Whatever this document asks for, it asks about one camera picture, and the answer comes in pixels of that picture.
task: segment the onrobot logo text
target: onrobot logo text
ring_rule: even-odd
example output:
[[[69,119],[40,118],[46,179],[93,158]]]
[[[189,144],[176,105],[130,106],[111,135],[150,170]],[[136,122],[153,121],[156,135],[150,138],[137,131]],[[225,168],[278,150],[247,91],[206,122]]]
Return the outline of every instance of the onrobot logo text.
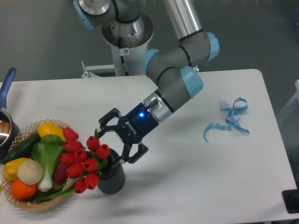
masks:
[[[136,132],[135,129],[131,126],[131,124],[129,123],[129,121],[127,121],[125,124],[129,126],[129,128],[133,131],[134,134],[137,134],[137,132]]]

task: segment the blue pan handle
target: blue pan handle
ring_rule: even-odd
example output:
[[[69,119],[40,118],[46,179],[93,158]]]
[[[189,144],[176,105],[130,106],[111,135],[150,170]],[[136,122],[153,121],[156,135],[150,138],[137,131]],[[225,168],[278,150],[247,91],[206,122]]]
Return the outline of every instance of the blue pan handle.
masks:
[[[4,82],[0,89],[0,109],[1,108],[6,109],[7,93],[10,88],[11,83],[13,82],[14,75],[16,72],[17,72],[16,68],[10,68],[7,72],[7,75],[5,76]]]

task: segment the yellow bell pepper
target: yellow bell pepper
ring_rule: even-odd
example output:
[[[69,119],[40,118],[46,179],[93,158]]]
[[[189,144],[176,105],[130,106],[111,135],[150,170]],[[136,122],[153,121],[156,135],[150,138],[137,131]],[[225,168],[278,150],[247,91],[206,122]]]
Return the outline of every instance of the yellow bell pepper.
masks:
[[[11,181],[15,181],[16,179],[18,179],[18,168],[19,166],[25,162],[30,160],[30,158],[19,158],[16,160],[12,160],[10,162],[7,162],[5,164],[5,166],[3,167],[3,177],[11,180]]]

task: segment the cucumber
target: cucumber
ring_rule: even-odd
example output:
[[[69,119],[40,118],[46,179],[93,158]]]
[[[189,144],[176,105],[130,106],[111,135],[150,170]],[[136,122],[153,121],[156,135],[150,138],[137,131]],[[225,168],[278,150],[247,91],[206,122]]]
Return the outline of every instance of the cucumber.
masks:
[[[10,150],[6,157],[1,160],[1,163],[6,164],[11,160],[16,160],[19,158],[30,158],[34,144],[39,142],[40,140],[41,137],[38,135],[38,133],[27,137],[25,140],[16,145],[12,150]]]

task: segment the blue ribbon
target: blue ribbon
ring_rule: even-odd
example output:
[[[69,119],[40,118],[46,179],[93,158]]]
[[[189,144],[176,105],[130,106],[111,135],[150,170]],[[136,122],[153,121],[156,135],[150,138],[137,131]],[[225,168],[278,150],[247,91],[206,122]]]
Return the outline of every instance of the blue ribbon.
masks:
[[[239,102],[239,101],[245,102],[246,105],[243,106],[243,107],[235,108],[236,102]],[[217,129],[224,130],[224,131],[231,131],[231,127],[234,126],[237,129],[239,129],[240,131],[249,134],[250,132],[247,129],[242,128],[239,121],[238,121],[241,117],[241,114],[243,114],[247,110],[247,108],[248,108],[247,100],[245,100],[241,97],[237,98],[234,101],[233,107],[231,107],[231,108],[229,107],[228,102],[221,101],[220,102],[220,109],[222,111],[229,111],[228,116],[225,119],[225,121],[227,122],[227,125],[221,125],[221,124],[218,124],[218,123],[209,124],[204,130],[204,139],[205,139],[205,141],[208,142],[207,139],[206,139],[206,133],[212,128],[217,128]]]

